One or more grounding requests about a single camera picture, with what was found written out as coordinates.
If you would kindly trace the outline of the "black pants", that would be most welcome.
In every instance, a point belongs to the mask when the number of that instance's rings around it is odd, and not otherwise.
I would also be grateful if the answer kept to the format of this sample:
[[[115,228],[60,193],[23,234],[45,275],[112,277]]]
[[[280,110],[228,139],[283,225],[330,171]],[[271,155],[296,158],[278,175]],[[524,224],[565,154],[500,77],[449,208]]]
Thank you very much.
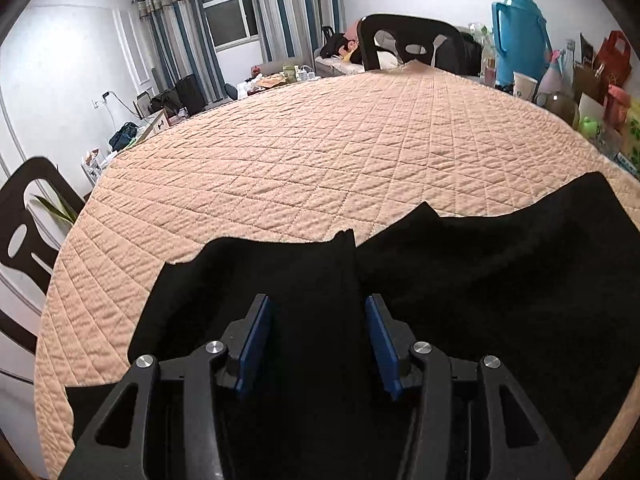
[[[639,230],[608,180],[590,172],[495,218],[442,218],[422,204],[364,243],[221,237],[167,263],[128,349],[188,356],[245,318],[270,319],[244,396],[217,387],[226,479],[401,479],[413,400],[385,390],[366,301],[452,358],[496,356],[580,474],[639,371]],[[114,384],[67,391],[75,446]],[[180,382],[152,408],[147,479],[186,479]]]

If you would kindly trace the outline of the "green houseplant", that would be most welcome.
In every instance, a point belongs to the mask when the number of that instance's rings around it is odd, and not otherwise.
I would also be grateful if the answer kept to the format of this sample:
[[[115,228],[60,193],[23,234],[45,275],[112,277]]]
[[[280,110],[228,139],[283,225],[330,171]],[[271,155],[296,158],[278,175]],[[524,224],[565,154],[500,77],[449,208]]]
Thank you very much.
[[[78,212],[60,193],[55,192],[55,196],[55,202],[52,202],[52,200],[48,200],[41,195],[34,195],[34,199],[53,218],[65,222],[69,226],[72,226],[78,218]]]

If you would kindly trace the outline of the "blue thermos jug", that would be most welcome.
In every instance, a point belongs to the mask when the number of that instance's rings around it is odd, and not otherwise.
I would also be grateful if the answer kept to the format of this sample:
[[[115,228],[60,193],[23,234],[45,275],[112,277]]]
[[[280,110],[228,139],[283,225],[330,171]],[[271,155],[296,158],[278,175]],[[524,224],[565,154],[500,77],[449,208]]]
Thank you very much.
[[[534,0],[503,0],[491,5],[497,53],[497,84],[513,84],[520,73],[541,80],[552,51],[547,22]]]

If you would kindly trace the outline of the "dark chair at left side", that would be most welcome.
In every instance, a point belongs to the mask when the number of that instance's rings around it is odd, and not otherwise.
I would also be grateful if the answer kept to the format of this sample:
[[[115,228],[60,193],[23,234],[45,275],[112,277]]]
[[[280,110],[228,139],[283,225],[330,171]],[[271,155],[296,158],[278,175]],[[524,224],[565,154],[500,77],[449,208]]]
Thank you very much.
[[[52,188],[64,212],[75,222],[85,201],[45,157],[27,159],[1,188],[1,264],[26,275],[44,294],[51,281],[58,251],[41,236],[34,215],[27,209],[25,192],[35,181]]]

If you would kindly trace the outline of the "striped window curtains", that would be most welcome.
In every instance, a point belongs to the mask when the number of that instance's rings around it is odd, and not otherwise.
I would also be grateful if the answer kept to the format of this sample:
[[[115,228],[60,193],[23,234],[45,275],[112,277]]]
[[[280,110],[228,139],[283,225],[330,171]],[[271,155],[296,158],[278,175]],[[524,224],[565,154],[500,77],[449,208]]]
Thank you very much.
[[[208,102],[224,97],[231,77],[220,55],[254,42],[264,62],[314,66],[329,36],[344,25],[342,0],[132,0],[160,84],[193,77]]]

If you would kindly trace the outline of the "beige quilted bed cover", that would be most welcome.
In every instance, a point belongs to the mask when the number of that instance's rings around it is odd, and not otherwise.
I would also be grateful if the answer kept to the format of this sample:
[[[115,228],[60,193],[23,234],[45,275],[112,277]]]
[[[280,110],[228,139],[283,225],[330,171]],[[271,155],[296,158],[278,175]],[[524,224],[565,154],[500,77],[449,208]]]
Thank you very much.
[[[366,240],[420,203],[498,216],[599,171],[627,214],[639,185],[560,118],[418,62],[271,90],[115,157],[56,258],[35,411],[51,478],[73,452],[65,390],[114,382],[166,262],[209,240]]]

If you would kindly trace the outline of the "red gift bag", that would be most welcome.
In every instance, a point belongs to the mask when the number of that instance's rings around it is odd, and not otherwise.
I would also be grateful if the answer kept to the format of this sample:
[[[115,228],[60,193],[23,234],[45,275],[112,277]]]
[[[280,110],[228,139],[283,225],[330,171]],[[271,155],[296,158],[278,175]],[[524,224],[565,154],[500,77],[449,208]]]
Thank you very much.
[[[631,73],[631,44],[621,30],[612,30],[596,55],[594,69],[603,89],[623,87]]]

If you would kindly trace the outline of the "white paper cup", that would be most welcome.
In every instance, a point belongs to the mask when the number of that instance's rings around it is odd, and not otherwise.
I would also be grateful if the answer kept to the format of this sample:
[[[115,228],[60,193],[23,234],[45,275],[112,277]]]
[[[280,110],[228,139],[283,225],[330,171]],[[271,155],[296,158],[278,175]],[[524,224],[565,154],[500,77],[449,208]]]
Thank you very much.
[[[538,80],[518,72],[513,73],[513,78],[513,95],[524,101],[532,102],[536,96]]]

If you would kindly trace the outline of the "dark chair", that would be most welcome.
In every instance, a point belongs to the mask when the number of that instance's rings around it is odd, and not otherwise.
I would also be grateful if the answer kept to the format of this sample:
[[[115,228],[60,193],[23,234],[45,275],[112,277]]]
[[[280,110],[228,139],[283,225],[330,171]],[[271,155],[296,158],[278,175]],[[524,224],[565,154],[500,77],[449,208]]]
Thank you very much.
[[[58,251],[41,236],[34,215],[27,209],[25,192],[35,181],[52,188],[64,212],[75,222],[85,201],[45,157],[27,159],[1,188],[1,264],[26,275],[44,294],[51,281]]]
[[[466,69],[464,41],[454,26],[430,18],[371,14],[358,23],[358,40],[364,70],[379,70],[375,35],[388,32],[396,42],[397,54],[404,64],[419,61],[441,70],[462,75]]]

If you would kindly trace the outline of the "dark chair at far side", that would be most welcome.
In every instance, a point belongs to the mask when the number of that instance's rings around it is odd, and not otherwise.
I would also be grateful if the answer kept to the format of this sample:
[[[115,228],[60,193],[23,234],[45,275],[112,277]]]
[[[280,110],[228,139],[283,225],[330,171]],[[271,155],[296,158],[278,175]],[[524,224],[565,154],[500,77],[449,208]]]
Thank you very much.
[[[462,75],[466,69],[464,41],[454,26],[430,18],[371,14],[358,23],[358,40],[364,70],[379,70],[375,35],[388,32],[396,42],[397,54],[404,64],[419,61],[441,70]]]

